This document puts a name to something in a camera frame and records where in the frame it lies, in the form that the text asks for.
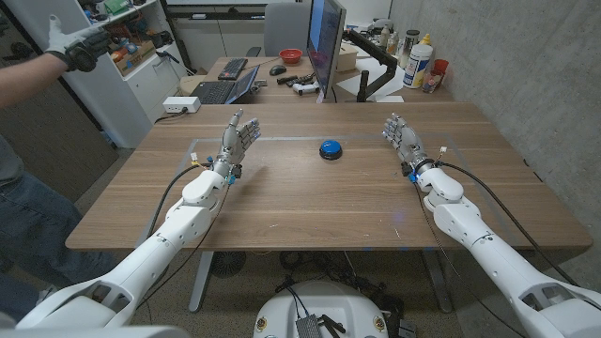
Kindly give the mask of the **gloved person hand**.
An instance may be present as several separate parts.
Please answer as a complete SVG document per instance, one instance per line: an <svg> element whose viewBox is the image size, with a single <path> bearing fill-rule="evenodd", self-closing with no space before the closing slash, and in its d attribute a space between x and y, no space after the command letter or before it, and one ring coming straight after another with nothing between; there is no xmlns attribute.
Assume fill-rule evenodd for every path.
<svg viewBox="0 0 601 338"><path fill-rule="evenodd" d="M100 26L87 27L74 33L62 32L62 22L54 14L49 15L49 47L46 54L63 61L68 71L92 71L98 58L109 52L110 34Z"/></svg>

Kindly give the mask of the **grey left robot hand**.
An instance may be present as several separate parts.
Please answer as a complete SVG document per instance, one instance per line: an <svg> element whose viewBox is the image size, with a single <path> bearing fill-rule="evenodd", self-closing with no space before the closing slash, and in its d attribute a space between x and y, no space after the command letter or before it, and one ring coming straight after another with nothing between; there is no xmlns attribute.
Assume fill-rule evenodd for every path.
<svg viewBox="0 0 601 338"><path fill-rule="evenodd" d="M217 160L213 164L213 171L223 177L229 177L234 172L235 177L240 177L239 168L244 159L245 151L260 136L259 121L253 118L244 124L239 124L243 110L238 109L226 126Z"/></svg>

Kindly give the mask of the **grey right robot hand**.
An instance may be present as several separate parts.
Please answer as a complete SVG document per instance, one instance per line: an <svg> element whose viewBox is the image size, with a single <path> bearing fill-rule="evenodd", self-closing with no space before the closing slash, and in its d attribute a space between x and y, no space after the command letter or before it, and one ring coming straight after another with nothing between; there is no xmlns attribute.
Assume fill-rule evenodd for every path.
<svg viewBox="0 0 601 338"><path fill-rule="evenodd" d="M400 115L392 113L386 119L382 135L396 151L404 177L418 176L434 167L434 160L426 155L422 140Z"/></svg>

